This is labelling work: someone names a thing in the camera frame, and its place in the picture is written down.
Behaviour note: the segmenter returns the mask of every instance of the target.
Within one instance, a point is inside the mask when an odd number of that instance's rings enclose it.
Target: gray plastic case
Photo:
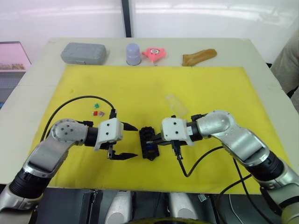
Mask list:
[[[60,56],[65,63],[70,64],[103,64],[106,48],[102,44],[71,42]]]

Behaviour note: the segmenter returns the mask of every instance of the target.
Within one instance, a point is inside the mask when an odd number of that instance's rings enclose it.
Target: black cable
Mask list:
[[[203,154],[203,155],[196,161],[196,163],[193,165],[193,167],[191,168],[191,170],[189,171],[188,174],[186,173],[186,170],[185,170],[185,167],[184,167],[184,165],[183,165],[182,159],[181,159],[179,156],[177,156],[179,165],[181,166],[182,171],[183,171],[185,177],[189,177],[189,176],[192,174],[192,172],[194,171],[194,169],[196,168],[196,166],[199,164],[199,162],[200,162],[203,158],[205,158],[205,157],[206,157],[207,155],[209,155],[210,153],[212,153],[212,152],[214,152],[214,151],[216,151],[216,150],[218,150],[218,149],[221,149],[221,148],[223,148],[223,146],[218,146],[218,147],[216,147],[216,148],[213,148],[213,149],[207,151],[205,154]]]
[[[107,103],[109,106],[111,106],[111,109],[114,110],[114,106],[106,99],[102,98],[102,97],[97,97],[97,96],[81,96],[81,97],[75,97],[73,99],[70,99],[68,101],[66,101],[65,103],[61,104],[51,115],[51,117],[49,118],[44,130],[43,130],[43,134],[42,134],[42,137],[41,137],[41,141],[44,140],[45,138],[45,135],[47,133],[47,129],[49,128],[49,125],[51,123],[51,121],[53,120],[54,116],[57,114],[57,112],[63,108],[65,105],[67,105],[68,103],[72,102],[72,101],[75,101],[77,99],[83,99],[83,98],[95,98],[95,99],[99,99],[99,100],[102,100],[104,101],[105,103]]]
[[[239,166],[238,166],[238,164],[237,164],[237,162],[236,162],[236,160],[235,160],[234,158],[233,158],[233,160],[234,160],[235,167],[237,168],[237,171],[238,171],[238,174],[239,174],[241,183],[242,183],[242,185],[243,185],[243,188],[244,188],[244,191],[245,191],[245,193],[246,193],[246,196],[247,196],[248,200],[250,201],[250,203],[252,204],[252,206],[256,209],[256,211],[261,215],[261,217],[263,217],[263,219],[264,219],[267,223],[269,223],[269,224],[273,224],[273,222],[271,222],[271,220],[269,220],[268,217],[266,217],[266,215],[264,215],[263,212],[262,212],[262,211],[256,206],[256,204],[254,204],[254,202],[252,201],[252,198],[250,197],[250,195],[249,195],[249,193],[248,193],[248,191],[247,191],[247,188],[246,188],[246,186],[245,186],[245,183],[244,183],[244,181],[242,180],[242,174],[241,174],[241,172],[240,172]]]
[[[217,196],[217,199],[216,199],[216,209],[217,209],[217,211],[218,211],[218,215],[219,215],[220,220],[221,220],[224,224],[227,224],[227,222],[225,221],[225,219],[224,219],[224,217],[222,216],[221,211],[220,211],[220,199],[221,199],[221,197],[223,196],[223,194],[224,194],[227,190],[229,190],[229,189],[232,188],[233,186],[235,186],[235,185],[237,185],[237,184],[239,184],[239,183],[241,183],[241,182],[247,180],[247,179],[250,178],[250,177],[251,177],[251,174],[249,174],[249,175],[247,175],[246,177],[244,177],[244,178],[242,178],[242,179],[240,179],[240,180],[238,180],[238,181],[236,181],[236,182],[230,184],[230,185],[227,186],[222,192],[220,192],[220,194]]]
[[[155,206],[155,208],[154,208],[153,217],[156,217],[157,209],[158,209],[158,205],[159,205],[159,201],[160,201],[160,197],[161,197],[161,192],[159,193],[159,197],[158,197],[156,206]]]

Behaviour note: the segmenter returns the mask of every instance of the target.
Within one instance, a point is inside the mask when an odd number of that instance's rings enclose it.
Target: yellow mat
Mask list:
[[[160,132],[162,119],[173,112],[165,96],[175,94],[187,107],[183,117],[212,110],[233,114],[240,126],[252,130],[269,148],[288,162],[275,130],[243,68],[239,67],[108,67],[68,65],[43,116],[31,150],[38,144],[43,128],[53,111],[63,102],[81,95],[97,95],[109,100],[118,111],[120,121],[138,129],[154,127]],[[93,105],[99,103],[102,118],[92,116]],[[54,118],[92,120],[97,126],[108,119],[110,108],[95,99],[81,99],[68,104]],[[187,171],[209,149],[220,146],[216,139],[182,147]],[[207,156],[186,178],[171,146],[159,146],[160,156],[154,161],[142,158],[138,132],[124,132],[115,145],[117,154],[138,154],[125,161],[107,159],[107,151],[91,147],[72,147],[66,161],[50,182],[50,186],[90,189],[130,189],[219,193],[239,179],[232,157],[223,149]],[[245,176],[248,172],[241,169]],[[259,193],[258,184],[246,181],[250,193]],[[228,193],[243,194],[241,185]]]

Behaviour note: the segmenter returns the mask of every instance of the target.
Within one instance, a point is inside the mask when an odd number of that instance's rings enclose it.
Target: white wall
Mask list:
[[[125,37],[120,0],[1,0],[0,42],[34,61],[51,37]]]
[[[134,37],[249,38],[269,63],[299,24],[298,0],[131,0],[130,7]]]

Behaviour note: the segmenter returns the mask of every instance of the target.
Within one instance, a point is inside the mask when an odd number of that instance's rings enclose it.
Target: pink starfish toy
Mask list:
[[[148,57],[151,62],[155,62],[166,56],[164,48],[147,48],[142,54]]]

